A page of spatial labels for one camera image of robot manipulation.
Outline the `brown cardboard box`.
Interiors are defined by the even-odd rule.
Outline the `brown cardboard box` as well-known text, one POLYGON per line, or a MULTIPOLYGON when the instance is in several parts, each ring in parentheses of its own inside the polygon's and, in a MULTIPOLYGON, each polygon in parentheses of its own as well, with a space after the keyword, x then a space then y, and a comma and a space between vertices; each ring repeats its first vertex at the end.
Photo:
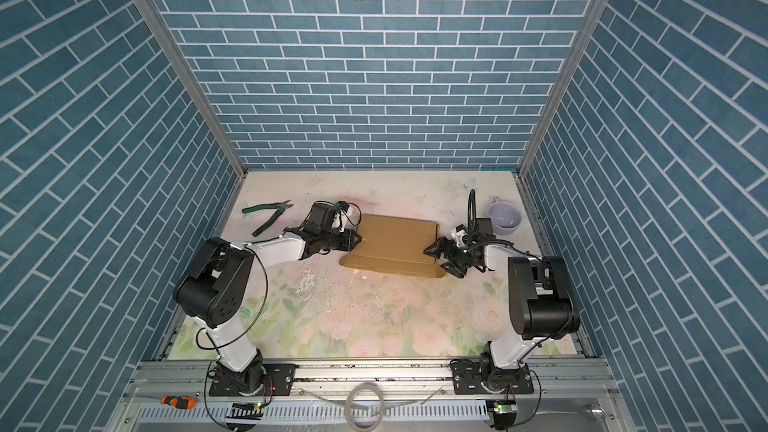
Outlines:
POLYGON ((442 278, 446 272, 424 253, 438 239, 439 224, 433 221, 365 215, 357 227, 362 237, 355 248, 340 258, 350 269, 417 278, 442 278))

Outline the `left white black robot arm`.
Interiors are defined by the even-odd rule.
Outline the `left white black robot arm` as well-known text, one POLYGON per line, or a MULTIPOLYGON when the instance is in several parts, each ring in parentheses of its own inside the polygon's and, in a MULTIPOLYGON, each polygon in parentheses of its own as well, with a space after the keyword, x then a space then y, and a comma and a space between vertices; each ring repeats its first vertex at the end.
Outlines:
POLYGON ((200 326, 196 345, 216 353, 211 370, 215 383, 236 395, 265 395, 271 380, 261 351, 248 338, 256 317, 244 324, 239 317, 253 266, 267 268, 298 262, 331 251, 350 252, 362 241, 356 231, 362 221, 359 206, 346 201, 317 201, 301 224, 278 236, 240 245, 220 237, 206 240, 176 284, 173 298, 200 326))

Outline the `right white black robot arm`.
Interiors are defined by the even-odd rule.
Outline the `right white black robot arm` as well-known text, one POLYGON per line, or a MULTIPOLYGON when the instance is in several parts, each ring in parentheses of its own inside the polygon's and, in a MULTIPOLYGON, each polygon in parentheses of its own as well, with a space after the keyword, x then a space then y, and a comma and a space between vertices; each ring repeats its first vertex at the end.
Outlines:
POLYGON ((566 262, 558 256, 539 256, 495 237, 488 219, 472 219, 449 237, 440 237, 424 254, 441 261, 440 267, 456 278, 474 268, 507 277, 510 325, 488 342, 476 361, 451 364, 454 391, 471 394, 530 394, 532 373, 526 360, 535 348, 576 332, 581 324, 576 294, 566 262))

